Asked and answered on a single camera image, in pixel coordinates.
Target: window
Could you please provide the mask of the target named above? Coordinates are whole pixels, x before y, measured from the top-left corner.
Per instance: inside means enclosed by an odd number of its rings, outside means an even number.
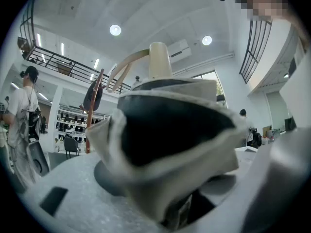
[[[222,87],[219,84],[219,80],[218,80],[218,77],[215,71],[204,73],[204,74],[199,74],[197,76],[194,76],[193,78],[203,79],[203,80],[216,80],[217,82],[217,103],[223,107],[227,107],[225,103],[224,93],[223,93]]]

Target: round ceiling light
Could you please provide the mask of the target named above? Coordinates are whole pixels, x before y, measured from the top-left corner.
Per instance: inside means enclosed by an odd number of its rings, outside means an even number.
[[[209,44],[211,44],[212,43],[212,37],[210,37],[210,36],[205,36],[204,38],[203,38],[203,40],[202,40],[202,43],[203,43],[203,45],[209,45]]]
[[[110,27],[110,33],[112,35],[119,35],[121,34],[121,28],[118,25],[112,25]]]

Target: air conditioner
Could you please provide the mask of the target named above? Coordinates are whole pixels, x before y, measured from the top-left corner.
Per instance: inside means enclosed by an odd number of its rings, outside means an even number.
[[[192,55],[191,48],[189,48],[185,39],[175,42],[174,44],[168,46],[167,49],[169,51],[171,63],[177,62]]]

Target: ceiling light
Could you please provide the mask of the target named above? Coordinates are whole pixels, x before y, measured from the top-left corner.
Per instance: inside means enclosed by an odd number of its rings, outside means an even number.
[[[95,61],[95,65],[94,65],[94,68],[95,68],[95,69],[96,69],[96,67],[97,67],[98,63],[99,63],[99,59],[96,59],[96,61]]]
[[[121,28],[118,25],[112,25],[110,27],[110,33],[112,35],[117,36],[117,35],[121,34]]]
[[[61,44],[62,55],[64,55],[64,43]]]
[[[14,86],[16,89],[19,89],[19,87],[16,84],[11,83],[11,85]]]
[[[212,43],[212,37],[210,37],[210,36],[205,36],[204,38],[203,38],[203,40],[202,40],[202,43],[203,43],[203,45],[209,45],[209,44],[211,44]]]
[[[44,54],[41,54],[42,55],[42,59],[43,59],[43,61],[44,61],[44,63],[45,63],[45,58],[44,58]]]
[[[48,100],[41,92],[38,92],[41,97],[43,97],[45,100]]]
[[[37,38],[38,38],[38,44],[39,44],[39,47],[41,47],[41,36],[37,33]]]

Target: brown rod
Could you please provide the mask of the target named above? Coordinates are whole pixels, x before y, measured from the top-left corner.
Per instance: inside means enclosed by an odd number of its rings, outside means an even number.
[[[86,125],[86,128],[89,128],[91,126],[91,123],[92,123],[92,116],[93,116],[93,109],[94,109],[95,98],[96,98],[98,87],[99,87],[99,84],[100,84],[100,82],[102,80],[102,75],[103,74],[104,74],[104,69],[102,69],[101,72],[99,73],[97,81],[96,81],[96,84],[95,84],[95,87],[93,89],[91,105],[89,107],[89,111],[88,111],[88,115],[87,115],[87,125]],[[89,140],[86,139],[86,153],[90,153],[90,152],[91,152],[91,146],[90,146]]]

